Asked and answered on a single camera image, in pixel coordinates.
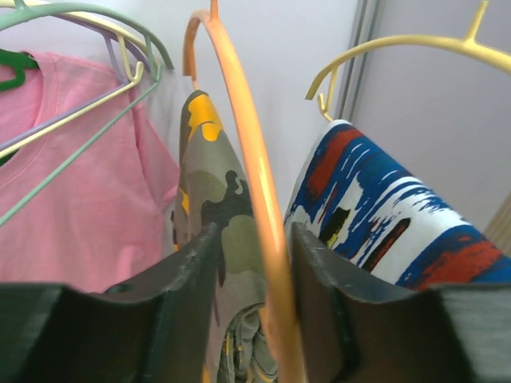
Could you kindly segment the orange hanger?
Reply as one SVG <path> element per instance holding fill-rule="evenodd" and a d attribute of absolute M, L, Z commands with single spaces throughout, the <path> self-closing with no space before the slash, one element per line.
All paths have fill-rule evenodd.
<path fill-rule="evenodd" d="M 278 378 L 281 382 L 305 382 L 287 240 L 259 118 L 243 67 L 221 23 L 216 1 L 210 3 L 209 10 L 193 12 L 188 21 L 184 35 L 183 74 L 190 77 L 193 84 L 197 83 L 194 42 L 200 26 L 206 29 L 216 52 L 243 152 L 267 280 L 262 315 L 271 352 L 279 365 Z"/>

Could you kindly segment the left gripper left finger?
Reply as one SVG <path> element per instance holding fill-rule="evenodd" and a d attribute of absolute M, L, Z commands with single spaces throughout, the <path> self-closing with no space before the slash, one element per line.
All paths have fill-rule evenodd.
<path fill-rule="evenodd" d="M 105 293 L 55 283 L 1 286 L 4 382 L 198 382 L 219 230 Z"/>

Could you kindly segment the mint green hanger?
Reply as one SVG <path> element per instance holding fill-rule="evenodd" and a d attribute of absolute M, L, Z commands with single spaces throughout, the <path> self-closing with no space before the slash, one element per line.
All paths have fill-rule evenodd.
<path fill-rule="evenodd" d="M 1 32 L 38 63 L 1 95 L 1 140 L 56 122 L 1 167 L 1 230 L 72 227 L 154 230 L 174 190 L 175 164 L 144 106 L 145 95 L 95 62 L 43 53 L 40 21 Z"/>

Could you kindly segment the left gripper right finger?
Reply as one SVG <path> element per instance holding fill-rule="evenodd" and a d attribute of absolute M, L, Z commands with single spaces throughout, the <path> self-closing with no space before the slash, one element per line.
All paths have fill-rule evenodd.
<path fill-rule="evenodd" d="M 510 288 L 414 292 L 291 229 L 292 274 L 310 382 L 507 382 Z"/>

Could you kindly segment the green yellow camouflage trousers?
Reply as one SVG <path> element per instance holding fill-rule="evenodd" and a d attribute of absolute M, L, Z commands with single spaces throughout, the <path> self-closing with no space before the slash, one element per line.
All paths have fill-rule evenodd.
<path fill-rule="evenodd" d="M 210 223 L 219 231 L 204 379 L 276 382 L 278 366 L 259 316 L 267 287 L 247 178 L 202 90 L 192 92 L 181 110 L 179 166 L 174 243 L 185 245 Z"/>

